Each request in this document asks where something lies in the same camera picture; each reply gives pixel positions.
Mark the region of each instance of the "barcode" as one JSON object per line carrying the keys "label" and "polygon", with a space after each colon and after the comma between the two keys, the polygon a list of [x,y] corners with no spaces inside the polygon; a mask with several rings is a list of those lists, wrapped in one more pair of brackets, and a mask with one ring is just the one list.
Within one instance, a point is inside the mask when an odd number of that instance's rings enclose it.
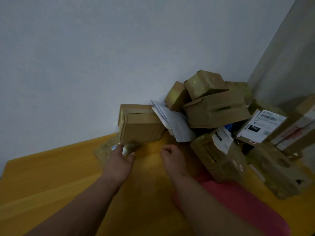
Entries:
{"label": "barcode", "polygon": [[262,134],[265,135],[265,136],[268,136],[270,134],[270,132],[269,131],[264,131]]}
{"label": "barcode", "polygon": [[270,120],[272,120],[272,121],[277,121],[277,120],[278,120],[278,119],[276,119],[276,118],[274,118],[274,117],[272,117],[272,116],[268,116],[268,115],[266,115],[266,114],[261,114],[261,116],[262,116],[263,118],[270,119]]}

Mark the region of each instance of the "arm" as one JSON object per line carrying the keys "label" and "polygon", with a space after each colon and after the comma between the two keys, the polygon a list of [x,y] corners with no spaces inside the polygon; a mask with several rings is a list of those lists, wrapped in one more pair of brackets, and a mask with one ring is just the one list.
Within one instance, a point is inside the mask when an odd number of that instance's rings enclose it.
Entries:
{"label": "arm", "polygon": [[165,145],[160,155],[179,195],[182,210],[196,235],[263,235],[247,221],[230,212],[188,175],[185,158],[178,147]]}
{"label": "arm", "polygon": [[118,145],[100,178],[26,235],[95,235],[114,195],[132,170],[135,154],[125,159],[122,151],[123,145]]}

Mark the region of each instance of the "black label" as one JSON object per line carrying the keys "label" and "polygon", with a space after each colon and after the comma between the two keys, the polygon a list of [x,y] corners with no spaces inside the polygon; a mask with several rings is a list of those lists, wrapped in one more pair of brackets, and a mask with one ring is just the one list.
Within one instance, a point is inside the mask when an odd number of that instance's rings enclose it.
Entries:
{"label": "black label", "polygon": [[254,131],[254,132],[258,132],[258,131],[260,130],[259,127],[255,127],[255,126],[253,126],[253,125],[250,125],[247,129],[248,129],[248,130],[251,130],[251,131]]}
{"label": "black label", "polygon": [[218,137],[218,139],[220,140],[220,142],[222,142],[222,138],[220,137],[220,135],[218,134],[218,132],[215,132],[215,135]]}

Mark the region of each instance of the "yellow table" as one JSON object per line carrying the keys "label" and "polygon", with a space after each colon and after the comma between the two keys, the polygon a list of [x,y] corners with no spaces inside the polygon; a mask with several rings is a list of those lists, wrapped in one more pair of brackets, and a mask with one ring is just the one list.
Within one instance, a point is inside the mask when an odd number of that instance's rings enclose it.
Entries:
{"label": "yellow table", "polygon": [[[0,235],[22,235],[58,211],[101,174],[93,149],[112,135],[8,161],[0,180]],[[172,202],[174,192],[159,150],[175,140],[165,132],[156,142],[136,150],[133,171],[114,197],[97,235],[192,235],[191,227]],[[178,144],[188,170],[202,167],[189,144]],[[304,171],[313,174],[304,167]],[[252,173],[247,190],[275,209],[289,223],[292,235],[315,232],[315,186],[300,196],[277,200]]]}

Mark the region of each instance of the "stack of boxes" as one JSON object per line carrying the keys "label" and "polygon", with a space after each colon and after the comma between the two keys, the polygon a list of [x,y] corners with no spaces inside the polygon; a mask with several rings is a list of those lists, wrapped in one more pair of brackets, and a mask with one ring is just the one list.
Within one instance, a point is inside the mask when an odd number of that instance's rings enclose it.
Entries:
{"label": "stack of boxes", "polygon": [[[184,83],[177,81],[165,103],[187,115],[198,135],[191,148],[218,182],[240,180],[253,170],[278,199],[311,184],[293,161],[315,142],[315,95],[285,113],[254,99],[247,83],[225,82],[220,74],[200,70]],[[117,143],[128,153],[158,140],[165,130],[151,105],[121,104],[118,126],[114,141],[95,149],[102,164]]]}

